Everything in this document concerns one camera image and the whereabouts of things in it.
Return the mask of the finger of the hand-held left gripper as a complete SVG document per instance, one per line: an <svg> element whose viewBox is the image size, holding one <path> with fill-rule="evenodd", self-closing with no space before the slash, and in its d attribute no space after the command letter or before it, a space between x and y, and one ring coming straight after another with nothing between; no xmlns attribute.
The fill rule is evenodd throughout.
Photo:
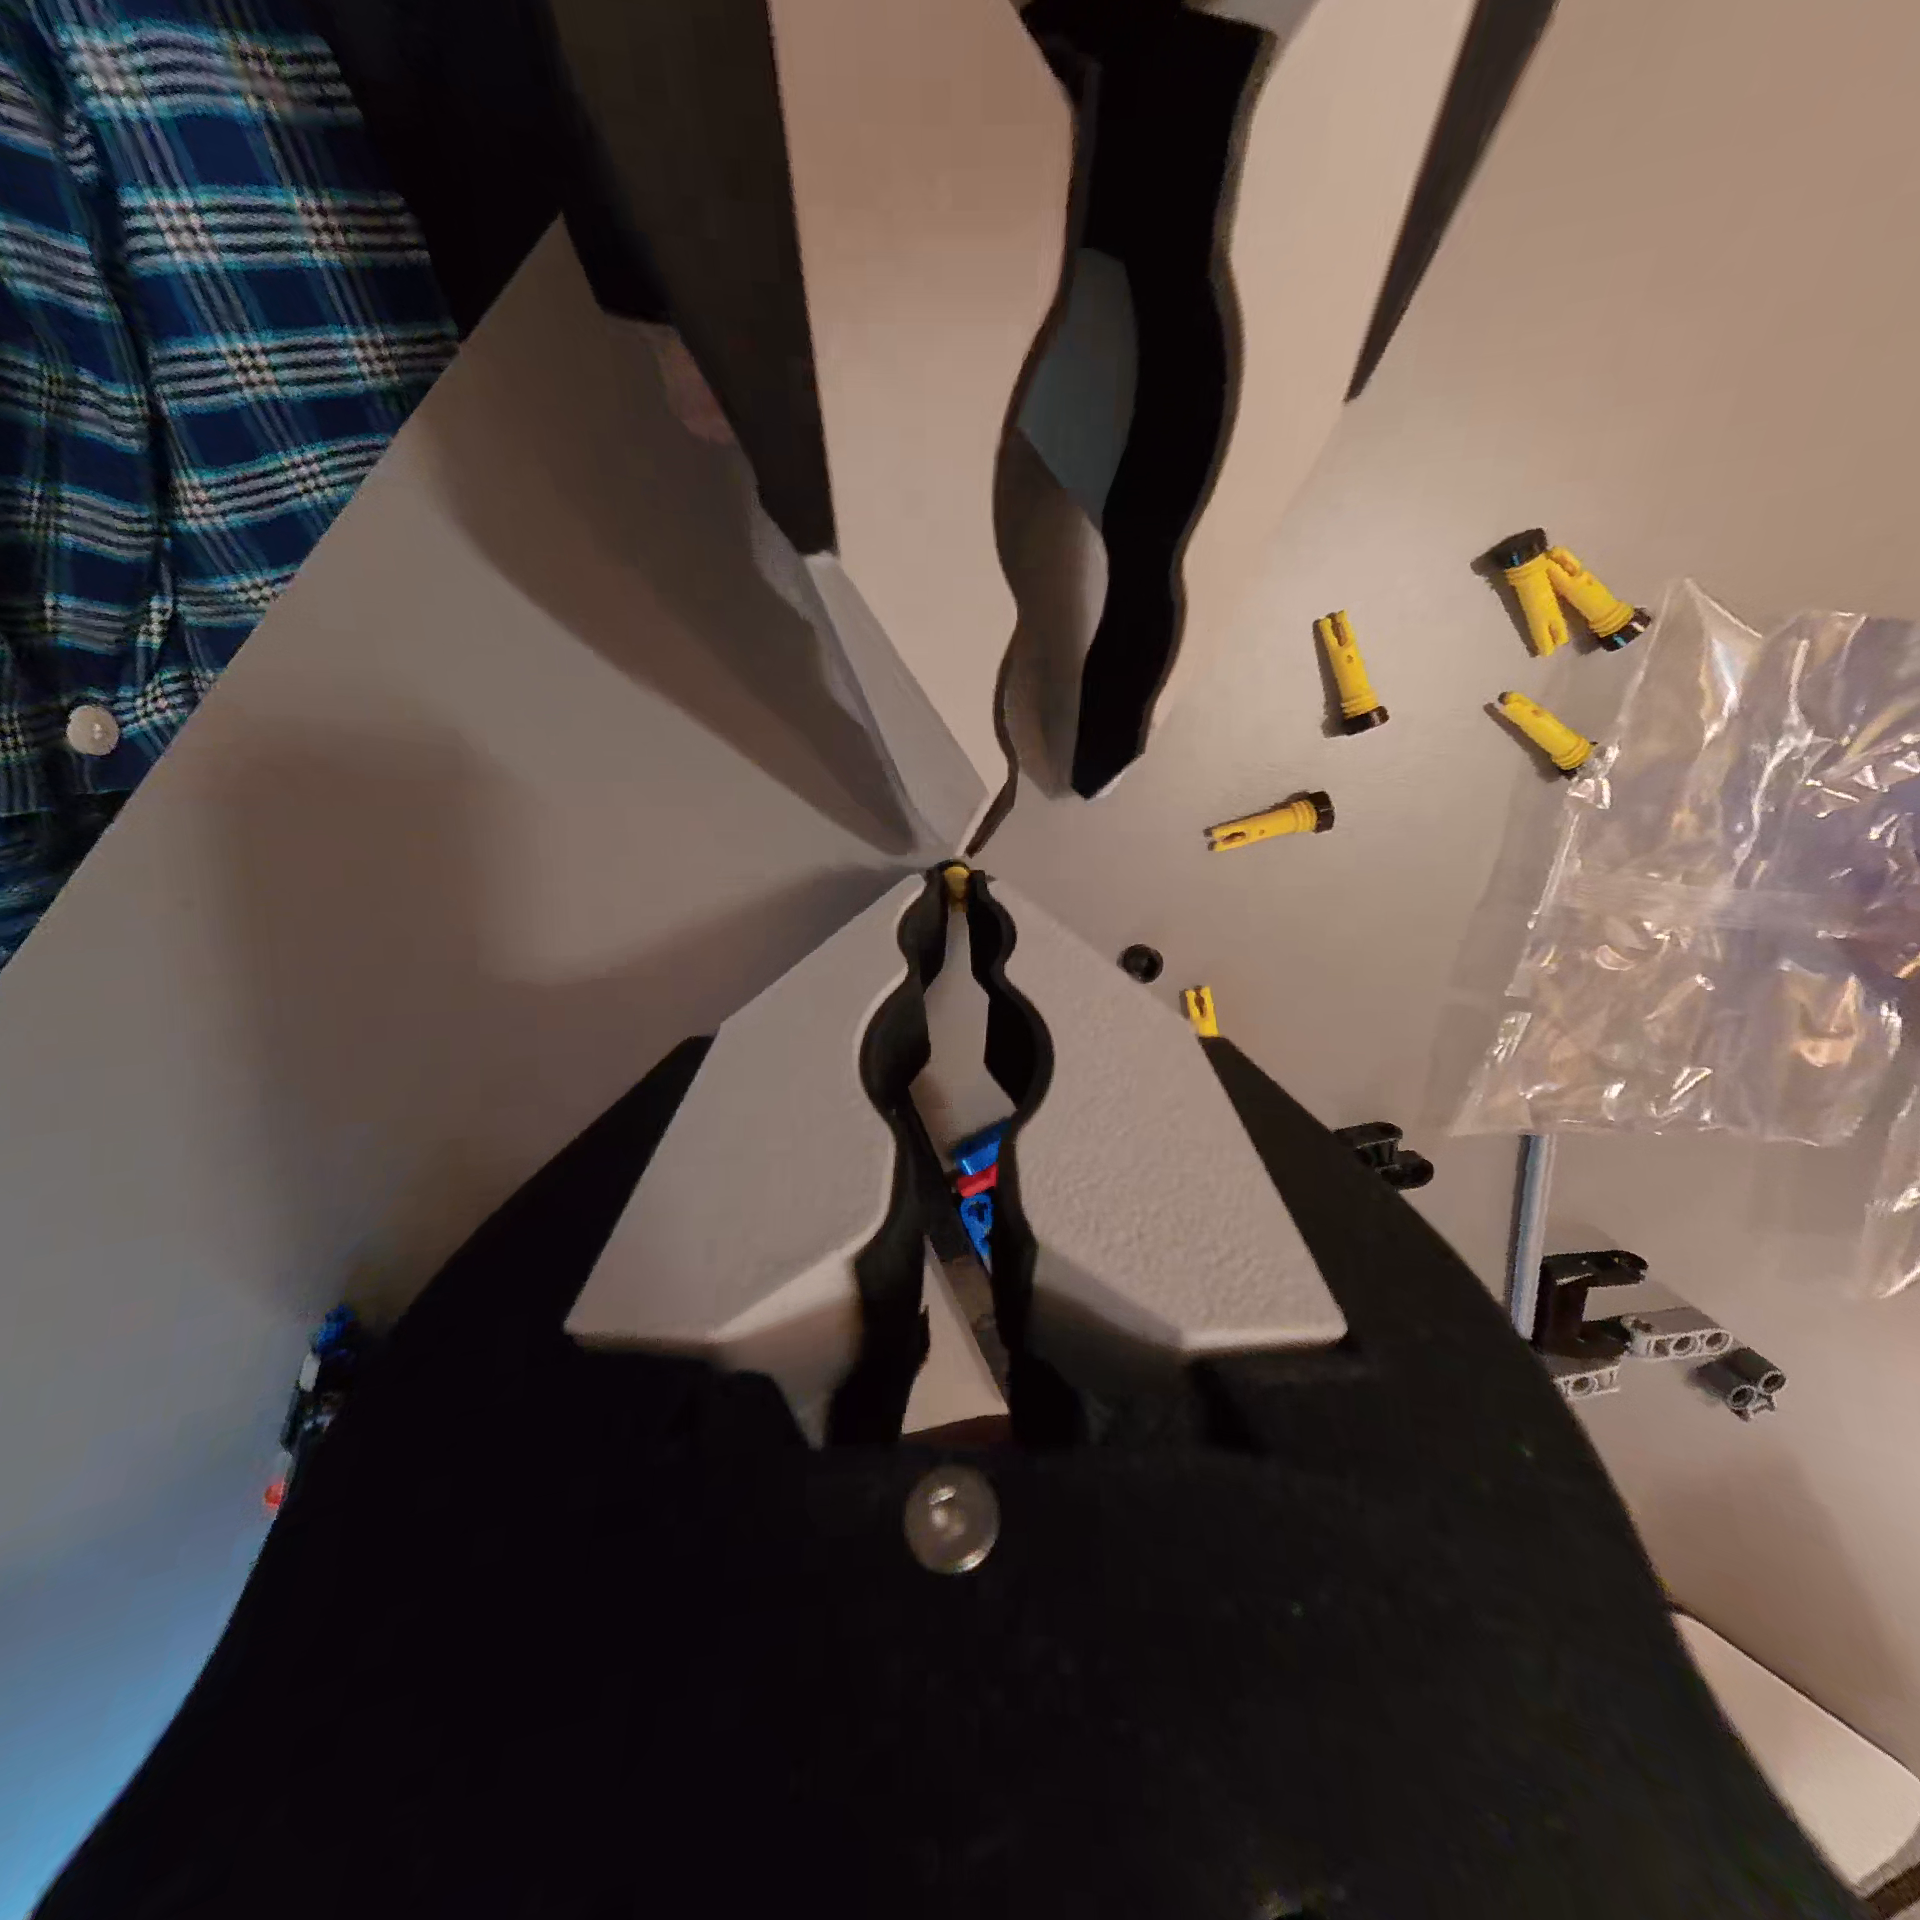
<svg viewBox="0 0 1920 1920"><path fill-rule="evenodd" d="M1021 5L1085 151L1075 268L1133 378L1069 788L1109 790L1228 630L1347 405L1474 5Z"/></svg>
<svg viewBox="0 0 1920 1920"><path fill-rule="evenodd" d="M1002 3L777 6L833 541L804 558L922 846L1007 790L1002 442L1061 291L1069 100Z"/></svg>

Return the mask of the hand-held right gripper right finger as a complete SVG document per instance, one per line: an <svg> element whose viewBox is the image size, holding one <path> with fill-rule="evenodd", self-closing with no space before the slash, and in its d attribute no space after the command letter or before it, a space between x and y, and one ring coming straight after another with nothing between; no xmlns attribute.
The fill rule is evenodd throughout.
<svg viewBox="0 0 1920 1920"><path fill-rule="evenodd" d="M1018 1441L1154 1419L1205 1363L1337 1349L1347 1317L1189 1021L984 873L968 951L1009 1103L993 1298Z"/></svg>

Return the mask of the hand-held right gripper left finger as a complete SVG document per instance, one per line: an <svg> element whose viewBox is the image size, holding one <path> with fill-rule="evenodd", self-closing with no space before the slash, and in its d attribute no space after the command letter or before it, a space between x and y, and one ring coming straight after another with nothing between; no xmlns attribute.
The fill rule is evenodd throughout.
<svg viewBox="0 0 1920 1920"><path fill-rule="evenodd" d="M904 881L723 1021L567 1314L576 1343L769 1375L816 1442L960 1427L913 1098L946 942L944 877Z"/></svg>

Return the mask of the long grey lego axle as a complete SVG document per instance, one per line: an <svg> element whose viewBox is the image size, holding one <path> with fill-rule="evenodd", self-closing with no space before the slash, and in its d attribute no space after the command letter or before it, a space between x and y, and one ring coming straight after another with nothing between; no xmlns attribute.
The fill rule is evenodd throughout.
<svg viewBox="0 0 1920 1920"><path fill-rule="evenodd" d="M1523 1135L1512 1213L1504 1306L1507 1317L1524 1342L1533 1339L1545 1260L1545 1228L1553 1193L1549 1135Z"/></svg>

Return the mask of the cluster of yellow lego pins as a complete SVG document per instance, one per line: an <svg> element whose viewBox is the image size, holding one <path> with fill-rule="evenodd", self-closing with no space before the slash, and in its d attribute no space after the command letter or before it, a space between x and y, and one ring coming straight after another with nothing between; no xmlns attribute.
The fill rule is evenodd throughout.
<svg viewBox="0 0 1920 1920"><path fill-rule="evenodd" d="M1540 529L1501 539L1483 559L1508 590L1527 646L1537 658L1547 658L1568 644L1570 617L1602 651L1625 650L1651 626L1645 609L1616 595L1572 548L1547 541ZM1387 711L1377 697L1352 614L1347 611L1321 614L1314 621L1314 636L1333 669L1341 731L1353 737L1384 727ZM1562 778L1577 774L1596 754L1584 734L1523 693L1501 693L1496 711ZM1335 815L1327 790L1303 790L1263 812L1213 823L1205 830L1205 847L1219 854L1330 831Z"/></svg>

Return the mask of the lego engine assembly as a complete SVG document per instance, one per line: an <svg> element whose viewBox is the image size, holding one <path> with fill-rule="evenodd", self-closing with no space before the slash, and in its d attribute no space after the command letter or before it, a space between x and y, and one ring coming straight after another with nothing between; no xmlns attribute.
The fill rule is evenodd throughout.
<svg viewBox="0 0 1920 1920"><path fill-rule="evenodd" d="M332 1307L312 1335L280 1427L280 1475L264 1494L269 1516L282 1513L304 1466L346 1411L367 1349L367 1327L346 1302Z"/></svg>

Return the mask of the clear plastic bag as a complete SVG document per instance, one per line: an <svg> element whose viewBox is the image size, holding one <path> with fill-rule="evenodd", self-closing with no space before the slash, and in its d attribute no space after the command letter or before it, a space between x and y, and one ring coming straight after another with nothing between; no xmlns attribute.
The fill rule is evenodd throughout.
<svg viewBox="0 0 1920 1920"><path fill-rule="evenodd" d="M1916 780L1913 620L1672 587L1455 1132L1852 1143L1916 1010Z"/></svg>
<svg viewBox="0 0 1920 1920"><path fill-rule="evenodd" d="M1889 1122L1859 1253L1859 1286L1893 1300L1919 1285L1919 1063L1905 1067L1899 1103Z"/></svg>

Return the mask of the white stand base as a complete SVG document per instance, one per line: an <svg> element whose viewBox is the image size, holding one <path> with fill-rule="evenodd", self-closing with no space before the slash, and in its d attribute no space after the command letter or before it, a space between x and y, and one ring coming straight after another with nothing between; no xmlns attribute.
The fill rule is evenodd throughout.
<svg viewBox="0 0 1920 1920"><path fill-rule="evenodd" d="M1672 1615L1695 1667L1796 1825L1859 1893L1916 1865L1919 1779L1736 1643Z"/></svg>

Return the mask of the black lego bracket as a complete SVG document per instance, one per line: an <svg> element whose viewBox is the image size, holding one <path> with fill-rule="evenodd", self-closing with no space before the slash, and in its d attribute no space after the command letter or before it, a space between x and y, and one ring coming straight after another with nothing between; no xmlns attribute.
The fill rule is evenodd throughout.
<svg viewBox="0 0 1920 1920"><path fill-rule="evenodd" d="M1645 1277L1649 1262L1628 1251L1547 1255L1538 1266L1532 1349L1588 1364L1618 1361L1625 1335L1616 1319L1588 1326L1588 1298L1597 1289L1640 1286Z"/></svg>

